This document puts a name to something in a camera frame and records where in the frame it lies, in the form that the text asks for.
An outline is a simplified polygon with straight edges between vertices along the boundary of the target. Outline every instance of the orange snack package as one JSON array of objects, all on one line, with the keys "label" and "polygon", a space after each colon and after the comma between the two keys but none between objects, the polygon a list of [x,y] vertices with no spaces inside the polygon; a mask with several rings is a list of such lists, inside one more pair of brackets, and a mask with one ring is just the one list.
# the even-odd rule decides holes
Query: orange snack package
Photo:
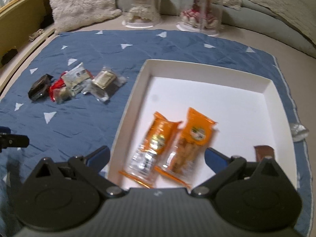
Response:
[{"label": "orange snack package", "polygon": [[167,157],[155,166],[155,170],[190,189],[196,157],[208,146],[215,124],[213,120],[189,108],[186,126],[175,138]]},{"label": "orange snack package", "polygon": [[162,114],[155,112],[154,121],[143,143],[127,164],[126,169],[121,170],[120,174],[133,179],[147,188],[152,188],[157,176],[154,166],[162,153],[173,142],[180,123],[181,121],[168,121]]}]

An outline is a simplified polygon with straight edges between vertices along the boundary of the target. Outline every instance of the blue blanket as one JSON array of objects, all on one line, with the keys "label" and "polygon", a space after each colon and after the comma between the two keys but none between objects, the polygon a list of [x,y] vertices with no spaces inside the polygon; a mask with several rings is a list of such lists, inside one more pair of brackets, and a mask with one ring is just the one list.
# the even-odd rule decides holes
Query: blue blanket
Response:
[{"label": "blue blanket", "polygon": [[[0,233],[12,236],[20,229],[14,216],[15,194],[43,157],[66,161],[86,155],[102,145],[112,146],[125,104],[137,74],[146,59],[190,61],[217,65],[257,74],[273,80],[288,120],[299,122],[290,90],[276,59],[261,50],[238,42],[200,33],[139,30],[62,33],[24,70],[0,103],[0,125],[13,133],[29,136],[26,149],[9,148],[0,154]],[[96,75],[109,66],[128,78],[128,82],[109,103],[92,95],[57,105],[47,99],[32,103],[27,92],[37,79],[50,74],[58,79],[62,72],[83,62]],[[312,175],[305,141],[294,144],[298,172],[298,191],[303,210],[296,229],[309,236],[313,221]]]}]

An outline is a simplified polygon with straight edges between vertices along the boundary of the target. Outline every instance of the transparent cylinder case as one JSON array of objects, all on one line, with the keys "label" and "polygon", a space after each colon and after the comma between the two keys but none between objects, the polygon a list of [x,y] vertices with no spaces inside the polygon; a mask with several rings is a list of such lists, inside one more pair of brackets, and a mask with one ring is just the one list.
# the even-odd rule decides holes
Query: transparent cylinder case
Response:
[{"label": "transparent cylinder case", "polygon": [[161,0],[122,0],[123,25],[130,28],[148,28],[160,22]]},{"label": "transparent cylinder case", "polygon": [[222,6],[223,0],[180,0],[177,28],[216,36],[221,28]]}]

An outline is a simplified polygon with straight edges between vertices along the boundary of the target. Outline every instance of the white box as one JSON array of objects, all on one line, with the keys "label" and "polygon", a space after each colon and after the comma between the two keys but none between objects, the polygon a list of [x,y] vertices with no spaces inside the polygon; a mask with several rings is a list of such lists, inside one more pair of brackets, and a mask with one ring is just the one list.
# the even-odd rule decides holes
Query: white box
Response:
[{"label": "white box", "polygon": [[[136,79],[113,143],[108,179],[127,190],[140,187],[118,171],[142,142],[153,113],[158,111],[170,121],[185,121],[189,107],[218,123],[211,146],[228,157],[240,155],[255,161],[254,146],[273,147],[276,161],[296,188],[290,128],[271,80],[233,69],[164,60],[147,60]],[[197,167],[192,187],[214,175],[203,153]],[[180,185],[159,176],[155,186]]]}]

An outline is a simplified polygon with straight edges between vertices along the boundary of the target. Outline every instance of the beige pillow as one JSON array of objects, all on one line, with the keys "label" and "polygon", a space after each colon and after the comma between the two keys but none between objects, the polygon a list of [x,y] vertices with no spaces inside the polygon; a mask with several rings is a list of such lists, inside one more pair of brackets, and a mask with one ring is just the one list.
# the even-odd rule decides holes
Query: beige pillow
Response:
[{"label": "beige pillow", "polygon": [[115,0],[50,0],[56,33],[115,18]]}]

